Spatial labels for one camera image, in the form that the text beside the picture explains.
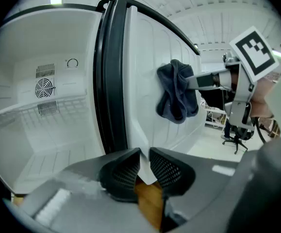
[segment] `towel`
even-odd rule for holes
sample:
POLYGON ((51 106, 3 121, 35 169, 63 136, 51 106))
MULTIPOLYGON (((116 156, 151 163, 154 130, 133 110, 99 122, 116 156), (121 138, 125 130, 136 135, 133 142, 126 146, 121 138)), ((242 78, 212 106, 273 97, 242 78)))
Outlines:
POLYGON ((157 75, 165 90, 156 112, 168 120, 181 124, 187 117, 198 113, 198 101, 195 90, 187 89, 187 77, 193 76, 190 65, 179 60, 171 60, 170 64, 157 69, 157 75))

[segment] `floor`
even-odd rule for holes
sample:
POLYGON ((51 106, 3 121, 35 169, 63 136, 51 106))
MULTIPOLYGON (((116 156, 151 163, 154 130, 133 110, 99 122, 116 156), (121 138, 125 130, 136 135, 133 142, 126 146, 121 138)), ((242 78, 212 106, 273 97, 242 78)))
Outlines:
MULTIPOLYGON (((261 131, 264 139, 270 141, 271 138, 267 135, 267 132, 261 131)), ((224 140, 220 137, 222 134, 221 128, 215 129, 211 126, 205 126, 200 139, 188 154, 204 158, 240 162, 245 149, 239 146, 237 154, 234 154, 236 150, 235 144, 226 142, 223 145, 222 142, 224 140)), ((248 151, 258 150, 263 145, 257 131, 255 131, 255 134, 250 140, 243 141, 243 144, 248 148, 248 151)))

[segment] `ceiling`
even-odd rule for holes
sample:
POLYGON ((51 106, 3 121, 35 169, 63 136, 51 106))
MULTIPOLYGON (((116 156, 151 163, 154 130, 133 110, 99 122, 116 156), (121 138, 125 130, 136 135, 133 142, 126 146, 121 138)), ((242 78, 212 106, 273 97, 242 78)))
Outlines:
MULTIPOLYGON (((96 6, 99 0, 63 0, 96 6)), ((281 52, 281 18, 267 0, 137 0, 176 24, 198 45, 203 63, 222 62, 229 42, 255 26, 270 46, 281 52)), ((49 4, 50 0, 20 0, 10 15, 49 4)))

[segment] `ventilation grille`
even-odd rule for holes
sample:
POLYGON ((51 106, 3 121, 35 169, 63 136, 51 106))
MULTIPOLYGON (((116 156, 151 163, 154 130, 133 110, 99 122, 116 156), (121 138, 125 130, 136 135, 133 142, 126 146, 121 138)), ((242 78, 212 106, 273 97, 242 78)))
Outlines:
POLYGON ((41 116, 48 116, 59 113, 56 101, 38 104, 38 111, 41 116))
POLYGON ((35 86, 35 94, 38 98, 49 97, 54 87, 49 79, 40 79, 35 86))
POLYGON ((54 64, 47 64, 43 66, 38 66, 37 72, 35 73, 35 78, 42 78, 45 76, 51 76, 55 73, 55 65, 54 64))

